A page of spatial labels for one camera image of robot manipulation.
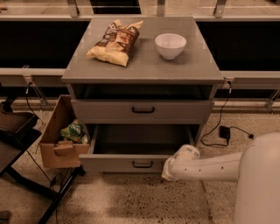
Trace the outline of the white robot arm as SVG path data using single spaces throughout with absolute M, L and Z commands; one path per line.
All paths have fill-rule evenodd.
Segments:
M 185 144 L 169 157 L 162 177 L 235 181 L 234 224 L 280 224 L 280 133 L 258 136 L 243 152 L 201 159 Z

